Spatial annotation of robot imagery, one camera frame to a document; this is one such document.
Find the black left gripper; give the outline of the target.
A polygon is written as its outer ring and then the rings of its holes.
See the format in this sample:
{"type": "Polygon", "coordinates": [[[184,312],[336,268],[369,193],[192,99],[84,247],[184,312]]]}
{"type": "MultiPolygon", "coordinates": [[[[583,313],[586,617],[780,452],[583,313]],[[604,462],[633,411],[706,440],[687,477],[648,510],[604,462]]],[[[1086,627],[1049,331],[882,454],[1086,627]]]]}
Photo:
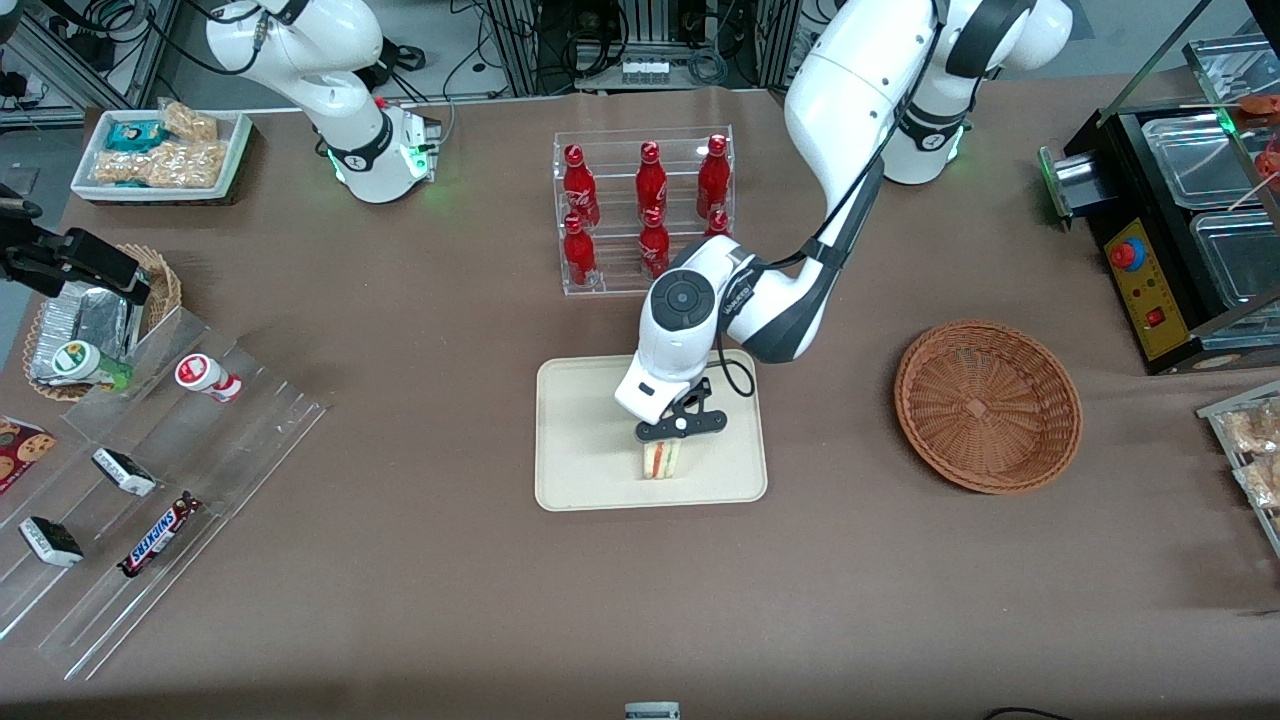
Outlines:
{"type": "Polygon", "coordinates": [[[700,379],[684,398],[667,407],[659,421],[636,424],[636,439],[655,443],[722,432],[728,425],[728,416],[721,410],[707,409],[705,402],[712,395],[710,379],[700,379]]]}

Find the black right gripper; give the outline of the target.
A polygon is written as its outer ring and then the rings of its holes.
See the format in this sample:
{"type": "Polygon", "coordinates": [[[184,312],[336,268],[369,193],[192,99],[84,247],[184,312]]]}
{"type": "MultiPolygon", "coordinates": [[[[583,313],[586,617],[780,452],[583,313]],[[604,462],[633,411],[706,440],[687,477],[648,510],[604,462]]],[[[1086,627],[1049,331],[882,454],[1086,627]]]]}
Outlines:
{"type": "Polygon", "coordinates": [[[33,224],[3,224],[1,277],[40,293],[60,293],[67,282],[81,282],[140,307],[152,290],[134,258],[96,234],[55,234],[33,224]]]}

